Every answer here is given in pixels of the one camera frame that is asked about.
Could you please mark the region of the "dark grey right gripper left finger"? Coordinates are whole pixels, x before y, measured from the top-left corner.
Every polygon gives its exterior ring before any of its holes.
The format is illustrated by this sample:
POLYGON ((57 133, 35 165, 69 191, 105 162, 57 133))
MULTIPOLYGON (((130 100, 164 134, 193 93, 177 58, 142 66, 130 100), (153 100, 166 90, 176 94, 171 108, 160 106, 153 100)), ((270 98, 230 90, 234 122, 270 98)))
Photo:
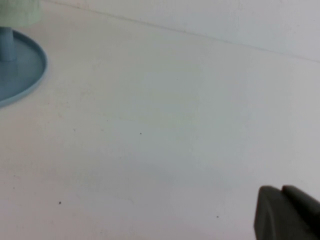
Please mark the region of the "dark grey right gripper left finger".
POLYGON ((282 189, 265 185, 258 191, 253 227, 257 240, 318 240, 320 212, 299 210, 282 189))

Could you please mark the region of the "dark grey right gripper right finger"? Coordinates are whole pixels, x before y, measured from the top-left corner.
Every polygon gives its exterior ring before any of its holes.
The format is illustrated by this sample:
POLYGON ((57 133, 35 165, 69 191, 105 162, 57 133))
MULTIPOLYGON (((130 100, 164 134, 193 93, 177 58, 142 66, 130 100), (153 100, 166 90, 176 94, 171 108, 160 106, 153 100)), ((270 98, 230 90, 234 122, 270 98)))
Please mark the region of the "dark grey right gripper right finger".
POLYGON ((293 185, 284 185, 282 192, 299 210, 307 213, 319 213, 320 202, 293 185))

